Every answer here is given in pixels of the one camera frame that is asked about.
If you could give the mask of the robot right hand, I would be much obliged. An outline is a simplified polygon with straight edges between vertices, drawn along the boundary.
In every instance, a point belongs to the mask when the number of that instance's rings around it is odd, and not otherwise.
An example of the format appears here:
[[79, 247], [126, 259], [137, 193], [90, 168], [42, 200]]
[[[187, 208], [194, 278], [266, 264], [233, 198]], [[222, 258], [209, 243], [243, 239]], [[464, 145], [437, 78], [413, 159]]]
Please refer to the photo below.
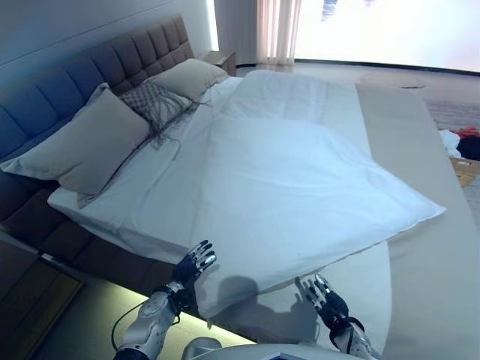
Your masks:
[[306, 297], [329, 330], [336, 329], [347, 322], [349, 318], [347, 303], [320, 274], [314, 275]]

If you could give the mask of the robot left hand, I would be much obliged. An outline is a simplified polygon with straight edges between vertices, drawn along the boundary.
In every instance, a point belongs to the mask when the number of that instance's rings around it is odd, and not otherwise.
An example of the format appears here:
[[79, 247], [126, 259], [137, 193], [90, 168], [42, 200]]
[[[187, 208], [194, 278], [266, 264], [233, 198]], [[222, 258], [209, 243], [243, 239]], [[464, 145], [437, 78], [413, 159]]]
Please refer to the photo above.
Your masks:
[[216, 260], [213, 244], [209, 240], [203, 240], [175, 266], [172, 281], [181, 284], [184, 289], [191, 289], [200, 275]]

